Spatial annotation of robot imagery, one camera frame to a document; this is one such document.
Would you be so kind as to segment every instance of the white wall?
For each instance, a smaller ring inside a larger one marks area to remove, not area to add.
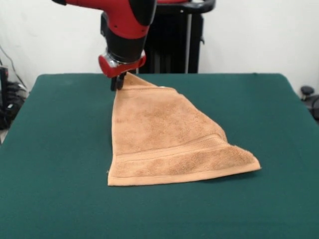
[[[100,13],[51,0],[0,0],[0,44],[30,88],[43,73],[100,72]],[[318,0],[217,0],[204,38],[200,72],[279,72],[296,91],[304,84],[319,90]]]

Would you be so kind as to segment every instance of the towel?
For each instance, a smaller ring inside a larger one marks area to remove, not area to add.
[[[109,186],[182,183],[261,169],[184,95],[127,73],[112,114]]]

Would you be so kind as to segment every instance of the towel hem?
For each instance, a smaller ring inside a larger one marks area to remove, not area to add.
[[[257,171],[261,169],[259,161],[254,158],[254,162],[220,170],[205,171],[184,175],[170,175],[170,176],[153,176],[153,177],[108,177],[108,186],[142,186],[142,185],[154,185],[154,184],[170,184],[170,183],[183,183],[194,182],[200,180],[207,180],[213,178],[219,178],[239,173],[246,173],[251,171]]]

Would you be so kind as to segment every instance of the green felt surface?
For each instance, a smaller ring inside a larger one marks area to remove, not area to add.
[[[44,75],[0,149],[0,239],[319,238],[319,127],[286,78],[143,78],[185,94],[231,144],[253,152],[262,170],[108,187],[109,80]]]

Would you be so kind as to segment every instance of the black cable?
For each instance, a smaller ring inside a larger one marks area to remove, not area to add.
[[[11,65],[12,65],[13,72],[15,73],[16,77],[19,79],[19,81],[21,82],[21,84],[27,89],[27,87],[26,87],[26,85],[24,84],[23,80],[20,78],[20,76],[18,75],[18,73],[17,73],[16,70],[15,70],[13,60],[11,59],[11,57],[8,56],[8,54],[5,52],[5,50],[2,48],[1,45],[0,45],[0,50],[1,50],[1,51],[4,53],[4,55],[9,59],[9,61],[11,62]]]

